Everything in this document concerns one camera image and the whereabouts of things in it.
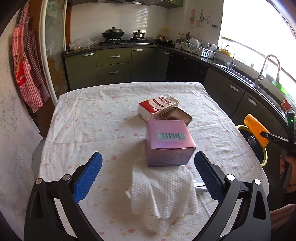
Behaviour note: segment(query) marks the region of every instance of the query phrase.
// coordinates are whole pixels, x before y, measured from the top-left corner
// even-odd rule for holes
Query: white floral tablecloth
[[[98,151],[103,167],[85,200],[79,205],[105,241],[191,241],[205,225],[217,201],[200,194],[199,214],[180,217],[160,236],[144,228],[133,216],[125,191],[131,185],[132,166],[145,158],[146,122],[137,113],[138,103],[163,94],[180,100],[179,108],[193,117],[188,129],[209,160],[237,179],[261,180],[266,194],[268,181],[253,151],[229,117],[199,83],[146,82],[104,85],[74,90],[59,97],[42,152],[39,176],[45,181],[72,174]],[[187,164],[194,177],[194,155]],[[74,235],[61,204],[57,208],[66,230]],[[228,232],[235,213],[226,226]]]

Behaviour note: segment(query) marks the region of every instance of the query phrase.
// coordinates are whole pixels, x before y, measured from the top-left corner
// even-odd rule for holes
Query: window
[[[266,0],[224,0],[219,46],[227,44],[235,48],[238,60],[257,72],[262,68],[263,56],[275,55],[285,70],[280,71],[280,83],[296,99],[296,40],[282,16]],[[271,61],[267,64],[263,75],[276,79],[277,66]]]

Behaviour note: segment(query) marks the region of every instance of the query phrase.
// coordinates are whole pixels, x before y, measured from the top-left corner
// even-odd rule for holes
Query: faucet
[[[226,48],[227,46],[230,46],[230,47],[232,47],[232,48],[234,49],[234,54],[233,54],[232,62],[231,62],[230,65],[229,65],[229,68],[232,69],[233,64],[234,64],[233,61],[234,61],[234,55],[235,55],[235,48],[234,48],[233,46],[231,46],[231,45],[226,45],[225,48]]]
[[[278,74],[276,76],[276,81],[279,82],[279,71],[281,70],[281,64],[279,62],[279,59],[276,56],[274,56],[273,54],[269,54],[265,57],[262,69],[261,69],[260,73],[258,74],[258,77],[255,79],[255,86],[259,86],[260,81],[263,80],[263,78],[261,78],[261,75],[262,75],[263,69],[265,67],[266,60],[270,57],[274,57],[278,61]]]

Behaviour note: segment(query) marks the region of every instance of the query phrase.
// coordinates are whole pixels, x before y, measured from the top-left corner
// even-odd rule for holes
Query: barcode
[[[186,140],[184,133],[157,133],[157,137],[160,141]]]

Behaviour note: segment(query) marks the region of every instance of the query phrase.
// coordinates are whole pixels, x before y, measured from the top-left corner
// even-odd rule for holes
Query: purple box
[[[186,165],[196,149],[182,120],[147,121],[146,155],[148,167]]]

